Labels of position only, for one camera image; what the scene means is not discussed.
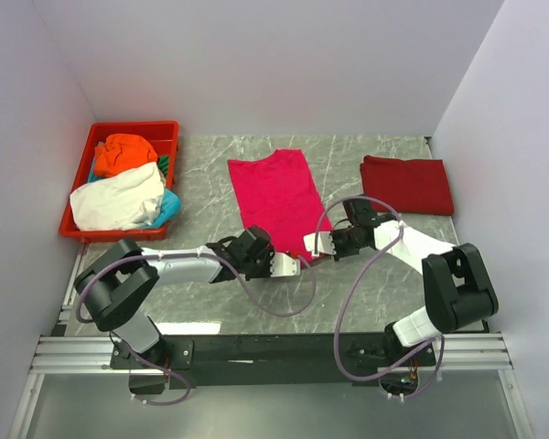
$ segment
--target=orange cloth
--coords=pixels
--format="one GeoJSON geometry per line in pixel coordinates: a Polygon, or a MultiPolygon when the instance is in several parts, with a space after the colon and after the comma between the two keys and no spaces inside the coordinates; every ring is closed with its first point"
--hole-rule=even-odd
{"type": "Polygon", "coordinates": [[[93,174],[114,177],[158,159],[153,146],[136,134],[111,134],[103,145],[95,147],[93,174]]]}

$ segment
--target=red towel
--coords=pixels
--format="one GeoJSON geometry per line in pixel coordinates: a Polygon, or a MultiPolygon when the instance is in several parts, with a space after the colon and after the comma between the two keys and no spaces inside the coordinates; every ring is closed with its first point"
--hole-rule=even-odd
{"type": "MultiPolygon", "coordinates": [[[[453,215],[442,160],[399,160],[366,155],[360,165],[364,194],[378,198],[402,213],[453,215]]],[[[372,203],[375,209],[386,209],[372,203]]]]}
{"type": "MultiPolygon", "coordinates": [[[[311,262],[303,237],[315,232],[324,207],[303,153],[277,149],[255,162],[228,160],[228,168],[244,227],[261,227],[278,252],[299,252],[311,262]]],[[[331,230],[327,218],[321,230],[331,230]]]]}

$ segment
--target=gray marble surface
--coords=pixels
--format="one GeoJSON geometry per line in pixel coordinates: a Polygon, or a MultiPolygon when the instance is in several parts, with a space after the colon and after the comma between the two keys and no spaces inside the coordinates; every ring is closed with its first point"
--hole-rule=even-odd
{"type": "MultiPolygon", "coordinates": [[[[226,161],[255,160],[275,149],[296,148],[305,153],[324,204],[361,193],[359,165],[365,155],[430,158],[423,137],[384,136],[197,136],[179,139],[175,193],[183,207],[170,222],[167,239],[141,242],[156,249],[190,249],[242,231],[240,212],[226,161]]],[[[341,206],[330,214],[335,222],[344,218],[341,206]]],[[[439,240],[457,242],[451,218],[404,215],[412,227],[439,240]]],[[[92,244],[82,265],[99,257],[110,244],[92,244]]],[[[362,264],[373,255],[333,262],[318,262],[317,296],[298,316],[269,316],[254,306],[237,282],[221,284],[175,284],[154,289],[143,304],[144,311],[165,333],[269,334],[331,332],[340,304],[362,264]]],[[[290,280],[252,280],[251,287],[263,303],[275,310],[301,306],[310,289],[304,271],[290,280]]],[[[386,324],[408,315],[424,304],[421,276],[391,256],[381,258],[368,271],[354,295],[343,331],[382,331],[386,324]]],[[[471,329],[481,330],[476,324],[471,329]]],[[[81,325],[74,316],[67,336],[99,335],[95,325],[81,325]]]]}

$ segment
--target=red basket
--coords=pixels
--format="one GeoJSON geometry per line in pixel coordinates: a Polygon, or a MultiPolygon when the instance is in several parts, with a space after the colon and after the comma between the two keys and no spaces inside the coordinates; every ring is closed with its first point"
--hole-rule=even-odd
{"type": "MultiPolygon", "coordinates": [[[[139,134],[142,135],[155,148],[158,155],[168,155],[169,166],[167,172],[167,187],[173,186],[173,172],[177,160],[177,134],[179,125],[174,121],[162,122],[112,122],[95,123],[91,126],[90,135],[85,143],[85,149],[81,156],[80,165],[77,168],[75,180],[71,192],[84,185],[90,176],[95,147],[99,142],[105,142],[110,134],[139,134]]],[[[98,230],[81,231],[75,226],[71,205],[67,201],[67,207],[63,213],[63,219],[59,226],[59,233],[67,238],[74,238],[79,242],[110,242],[119,241],[122,238],[134,238],[137,241],[163,240],[167,235],[167,224],[158,229],[134,229],[134,230],[98,230]]]]}

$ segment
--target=white wall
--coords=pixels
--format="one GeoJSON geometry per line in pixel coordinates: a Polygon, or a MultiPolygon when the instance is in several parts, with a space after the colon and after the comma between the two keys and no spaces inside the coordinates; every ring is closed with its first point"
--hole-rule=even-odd
{"type": "Polygon", "coordinates": [[[35,0],[99,120],[432,134],[502,0],[35,0]]]}
{"type": "Polygon", "coordinates": [[[480,247],[538,437],[549,438],[549,0],[506,0],[433,138],[480,247]]]}
{"type": "Polygon", "coordinates": [[[93,121],[31,2],[0,0],[0,438],[69,279],[58,227],[93,121]]]}

